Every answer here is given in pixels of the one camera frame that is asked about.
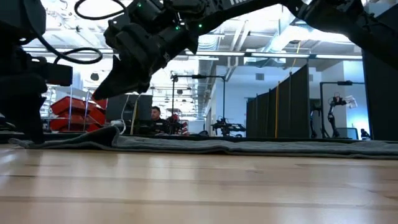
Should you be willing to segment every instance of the gray mat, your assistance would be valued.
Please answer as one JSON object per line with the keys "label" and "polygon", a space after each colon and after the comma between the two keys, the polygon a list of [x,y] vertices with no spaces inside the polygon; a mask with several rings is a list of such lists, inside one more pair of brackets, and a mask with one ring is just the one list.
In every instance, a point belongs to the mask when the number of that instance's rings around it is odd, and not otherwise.
{"label": "gray mat", "polygon": [[337,142],[228,142],[223,140],[170,140],[121,136],[115,127],[102,128],[77,138],[34,144],[10,139],[26,149],[102,149],[124,152],[208,154],[223,152],[250,156],[300,156],[362,159],[398,159],[398,144],[362,141]]}

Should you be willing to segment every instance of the wooden floor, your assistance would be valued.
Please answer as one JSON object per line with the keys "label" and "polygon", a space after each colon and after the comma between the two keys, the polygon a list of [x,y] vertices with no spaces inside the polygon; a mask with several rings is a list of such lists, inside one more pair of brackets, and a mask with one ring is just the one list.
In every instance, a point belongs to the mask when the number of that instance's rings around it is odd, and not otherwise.
{"label": "wooden floor", "polygon": [[398,161],[0,147],[1,224],[398,223]]}

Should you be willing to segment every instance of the man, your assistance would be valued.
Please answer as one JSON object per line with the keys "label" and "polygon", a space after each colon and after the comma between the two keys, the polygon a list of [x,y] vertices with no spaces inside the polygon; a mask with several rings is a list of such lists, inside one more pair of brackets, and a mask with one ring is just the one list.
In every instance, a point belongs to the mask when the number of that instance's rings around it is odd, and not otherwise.
{"label": "man", "polygon": [[168,133],[169,126],[167,125],[167,121],[160,118],[160,108],[158,106],[152,107],[152,113],[150,115],[153,123],[151,128],[151,132],[154,134],[158,133]]}

